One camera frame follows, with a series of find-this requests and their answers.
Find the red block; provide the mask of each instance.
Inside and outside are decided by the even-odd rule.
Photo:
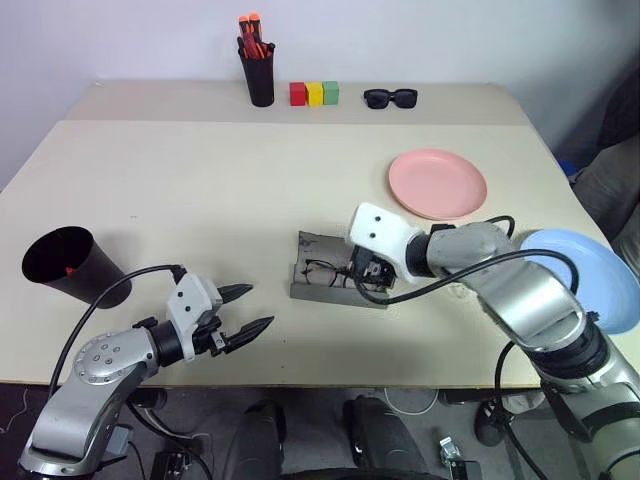
[[[303,107],[307,103],[307,90],[303,82],[289,84],[289,99],[292,107]]]

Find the block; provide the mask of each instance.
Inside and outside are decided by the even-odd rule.
[[[292,107],[304,107],[307,103],[307,89],[304,82],[289,84],[289,100]]]
[[[340,93],[338,82],[322,82],[322,90],[324,91],[325,105],[338,104],[338,94]]]
[[[308,82],[305,83],[307,87],[307,103],[310,107],[317,107],[322,105],[324,101],[324,95],[322,94],[322,83],[320,82]]]

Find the blue plate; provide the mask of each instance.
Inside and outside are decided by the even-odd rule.
[[[564,253],[578,267],[580,284],[576,297],[585,311],[600,315],[597,325],[609,334],[624,333],[640,321],[640,284],[631,269],[611,250],[570,230],[540,230],[520,247],[546,248]],[[569,287],[571,273],[562,261],[529,257],[547,267]]]

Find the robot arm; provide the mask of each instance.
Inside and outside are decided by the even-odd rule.
[[[120,333],[97,336],[77,353],[71,374],[42,410],[19,464],[27,478],[89,478],[101,466],[120,408],[160,366],[191,362],[210,350],[230,353],[251,342],[273,317],[245,325],[236,335],[218,332],[223,303],[250,285],[217,289],[185,274],[167,302],[168,321],[149,318]]]
[[[366,275],[372,255],[416,283],[515,251],[491,223],[447,227],[427,234],[391,212],[360,205],[348,237],[357,247],[355,278]],[[547,269],[524,258],[489,266],[461,281],[530,358],[565,430],[592,443],[597,464],[610,478],[637,480],[640,376],[574,295]]]

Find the green block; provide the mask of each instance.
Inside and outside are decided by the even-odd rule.
[[[337,105],[338,94],[340,89],[338,88],[338,82],[322,82],[322,89],[324,90],[325,105]]]

